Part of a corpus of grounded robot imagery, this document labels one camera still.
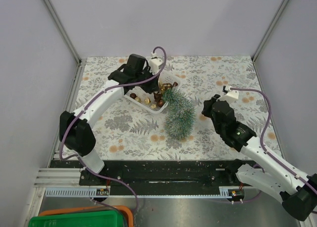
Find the white plastic basket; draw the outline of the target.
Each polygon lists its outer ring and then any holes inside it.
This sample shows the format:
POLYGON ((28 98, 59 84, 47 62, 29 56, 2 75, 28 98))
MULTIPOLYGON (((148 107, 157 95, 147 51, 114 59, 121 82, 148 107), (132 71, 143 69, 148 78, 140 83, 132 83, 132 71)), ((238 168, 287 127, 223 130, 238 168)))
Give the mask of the white plastic basket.
POLYGON ((148 94, 140 87, 135 87, 128 91, 126 95, 124 95, 124 98, 152 114, 159 114, 168 106, 168 103, 164 103, 160 107, 157 106, 157 101, 161 98, 163 93, 162 87, 164 85, 164 89, 166 90, 167 84, 173 85, 174 83, 177 83, 176 88, 180 89, 182 86, 182 79, 172 74, 170 71, 163 71, 158 80, 160 88, 159 92, 148 94))

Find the small green christmas tree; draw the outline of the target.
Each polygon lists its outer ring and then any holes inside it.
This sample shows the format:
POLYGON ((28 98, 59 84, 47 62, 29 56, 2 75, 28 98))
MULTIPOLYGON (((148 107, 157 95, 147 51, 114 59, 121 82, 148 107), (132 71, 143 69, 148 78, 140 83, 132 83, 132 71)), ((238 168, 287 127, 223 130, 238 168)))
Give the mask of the small green christmas tree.
POLYGON ((189 136, 196 120, 195 107, 189 97, 179 89, 172 88, 163 95, 168 103, 165 129, 171 138, 182 140, 189 136))

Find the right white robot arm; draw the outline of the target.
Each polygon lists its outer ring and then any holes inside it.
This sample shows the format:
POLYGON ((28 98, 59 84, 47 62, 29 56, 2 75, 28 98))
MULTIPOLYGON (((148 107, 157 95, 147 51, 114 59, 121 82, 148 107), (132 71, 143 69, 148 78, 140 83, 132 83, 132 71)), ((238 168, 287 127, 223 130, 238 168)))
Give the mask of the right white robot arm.
POLYGON ((231 185, 239 182, 251 185, 270 195, 293 218, 305 221, 317 207, 317 175, 308 175, 291 165, 265 145, 248 126, 239 122, 229 95, 214 95, 204 101, 202 115, 212 120, 216 133, 237 152, 249 157, 258 169, 236 160, 225 173, 231 185))

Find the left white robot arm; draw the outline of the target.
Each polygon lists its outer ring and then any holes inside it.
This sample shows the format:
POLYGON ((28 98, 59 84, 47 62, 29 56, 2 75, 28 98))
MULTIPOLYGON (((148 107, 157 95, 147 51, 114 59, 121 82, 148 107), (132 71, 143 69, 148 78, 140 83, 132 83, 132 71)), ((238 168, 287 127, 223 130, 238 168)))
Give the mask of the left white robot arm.
POLYGON ((158 78, 166 64, 152 53, 150 60, 131 54, 127 63, 113 71, 103 87, 84 105, 70 113, 64 111, 60 115, 59 139, 60 147, 74 151, 83 166, 88 169, 90 179, 97 185, 107 180, 105 164, 95 150, 96 139, 92 128, 101 115, 128 91, 140 87, 146 93, 159 91, 158 78))

